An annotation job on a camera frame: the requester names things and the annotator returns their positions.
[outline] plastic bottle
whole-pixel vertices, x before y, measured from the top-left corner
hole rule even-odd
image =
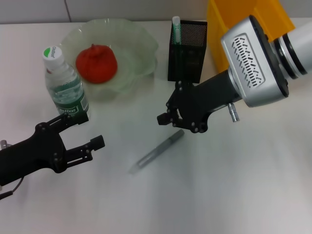
[[[89,110],[81,79],[71,65],[65,62],[57,46],[46,48],[43,53],[45,84],[58,112],[74,115]]]

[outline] table surface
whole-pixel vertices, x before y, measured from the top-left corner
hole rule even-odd
[[[298,26],[310,19],[293,19]],[[174,90],[167,82],[169,21],[140,22],[158,41],[154,77],[126,95],[89,100],[91,119],[61,134],[73,148],[103,135],[94,160],[62,174],[43,169],[0,202],[6,234],[312,233],[311,76],[290,96],[212,114],[204,134],[183,139],[136,175],[129,169],[177,131],[156,116]],[[80,23],[0,25],[0,139],[15,144],[56,109],[44,85],[41,52]],[[203,78],[215,74],[206,54]],[[3,192],[17,181],[4,186]]]

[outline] black mesh pen holder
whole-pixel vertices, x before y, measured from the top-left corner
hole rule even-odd
[[[168,81],[179,79],[176,72],[175,52],[180,46],[184,79],[199,83],[207,45],[207,22],[181,20],[181,45],[174,44],[173,26],[169,45]]]

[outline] yellow box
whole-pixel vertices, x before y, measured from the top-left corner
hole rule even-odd
[[[254,15],[261,24],[269,41],[294,29],[278,0],[208,0],[207,42],[218,72],[228,69],[229,63],[223,52],[221,37],[234,25]]]

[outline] red fruit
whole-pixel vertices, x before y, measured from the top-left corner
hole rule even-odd
[[[114,77],[117,72],[117,61],[111,48],[92,44],[77,56],[76,67],[87,81],[103,83]]]

